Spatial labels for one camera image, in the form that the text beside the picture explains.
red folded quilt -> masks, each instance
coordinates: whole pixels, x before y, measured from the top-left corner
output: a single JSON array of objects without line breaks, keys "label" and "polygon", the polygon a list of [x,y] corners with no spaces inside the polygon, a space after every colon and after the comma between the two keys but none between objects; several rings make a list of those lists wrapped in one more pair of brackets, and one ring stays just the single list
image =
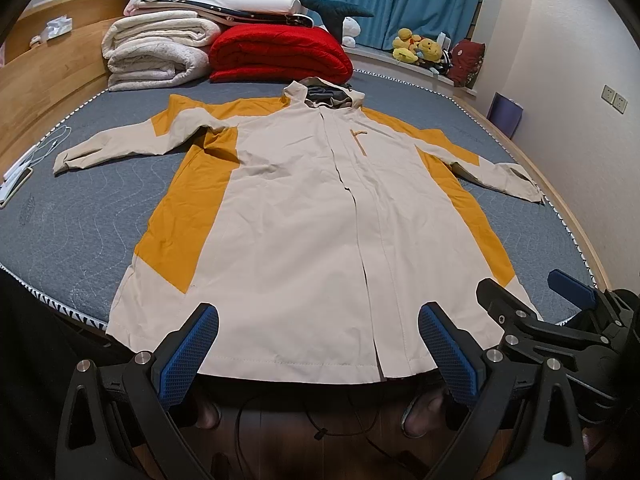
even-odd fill
[{"label": "red folded quilt", "polygon": [[353,74],[340,44],[320,27],[236,25],[211,45],[209,63],[218,82],[316,76],[341,84]]}]

yellow side panel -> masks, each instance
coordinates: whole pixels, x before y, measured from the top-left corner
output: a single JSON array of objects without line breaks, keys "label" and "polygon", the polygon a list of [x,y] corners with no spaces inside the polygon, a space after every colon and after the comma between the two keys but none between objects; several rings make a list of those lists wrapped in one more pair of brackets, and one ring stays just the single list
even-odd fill
[{"label": "yellow side panel", "polygon": [[240,166],[237,142],[238,129],[226,128],[191,146],[134,250],[182,293],[193,279],[231,172]]},{"label": "yellow side panel", "polygon": [[506,286],[515,276],[507,251],[491,229],[489,221],[476,199],[460,186],[457,178],[439,158],[418,150],[425,167],[440,188],[447,194],[453,207],[474,236],[482,256],[489,264],[494,278],[501,286]]},{"label": "yellow side panel", "polygon": [[224,120],[234,116],[266,116],[282,110],[287,105],[289,105],[289,98],[286,96],[236,99],[221,105],[207,105],[183,95],[171,94],[166,110],[151,117],[151,123],[156,136],[161,136],[169,131],[176,115],[188,108],[204,108],[215,118]]},{"label": "yellow side panel", "polygon": [[370,108],[362,108],[364,114],[371,119],[372,121],[376,121],[377,123],[384,124],[388,126],[392,130],[396,132],[401,132],[403,134],[407,134],[414,139],[420,139],[426,142],[427,144],[434,144],[435,146],[440,146],[444,148],[452,155],[455,155],[457,158],[468,162],[469,164],[473,164],[474,166],[480,165],[480,160],[478,156],[470,152],[469,150],[465,150],[464,148],[460,148],[460,146],[455,145],[447,136],[443,133],[442,130],[419,130],[415,126],[412,126],[409,123],[405,123],[400,119],[396,119],[395,117],[388,116],[383,114],[382,112],[377,112],[375,110],[371,110]]}]

plush tail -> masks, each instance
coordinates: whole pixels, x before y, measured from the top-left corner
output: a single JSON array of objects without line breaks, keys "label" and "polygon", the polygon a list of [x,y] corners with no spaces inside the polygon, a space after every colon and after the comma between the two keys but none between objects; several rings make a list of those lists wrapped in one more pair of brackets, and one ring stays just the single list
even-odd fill
[{"label": "plush tail", "polygon": [[322,23],[329,34],[338,40],[338,43],[342,43],[342,22],[347,16],[361,16],[363,18],[374,16],[370,10],[347,2],[325,0],[321,7],[317,12],[322,18]]}]

red cushion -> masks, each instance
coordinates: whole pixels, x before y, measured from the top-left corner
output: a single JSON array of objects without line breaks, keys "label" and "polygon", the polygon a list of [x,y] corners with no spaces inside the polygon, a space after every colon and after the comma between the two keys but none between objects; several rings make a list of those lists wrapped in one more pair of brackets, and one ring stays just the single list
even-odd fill
[{"label": "red cushion", "polygon": [[344,83],[353,65],[340,44],[320,27],[236,25],[209,51],[212,81],[299,80],[317,76]]},{"label": "red cushion", "polygon": [[447,72],[455,86],[467,86],[480,72],[484,59],[484,43],[462,40],[451,51],[453,67]]}]

gray mattress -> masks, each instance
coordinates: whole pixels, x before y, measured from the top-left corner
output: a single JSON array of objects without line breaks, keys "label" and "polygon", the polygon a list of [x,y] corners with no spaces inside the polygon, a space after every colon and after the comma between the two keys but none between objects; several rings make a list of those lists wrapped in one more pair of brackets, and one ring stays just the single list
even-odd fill
[{"label": "gray mattress", "polygon": [[[355,73],[367,107],[419,128],[440,128],[454,142],[492,162],[512,162],[501,145],[454,101],[380,76]],[[104,92],[64,121],[69,137],[39,165],[0,210],[0,264],[51,306],[98,326],[146,222],[165,194],[187,147],[163,156],[132,156],[54,178],[55,156],[93,134],[142,122],[166,107],[171,93],[209,103],[278,96],[282,84],[201,81],[174,89]],[[546,276],[559,268],[592,283],[581,254],[551,205],[532,204],[461,181],[504,245],[531,301],[549,322],[577,309],[550,291]]]}]

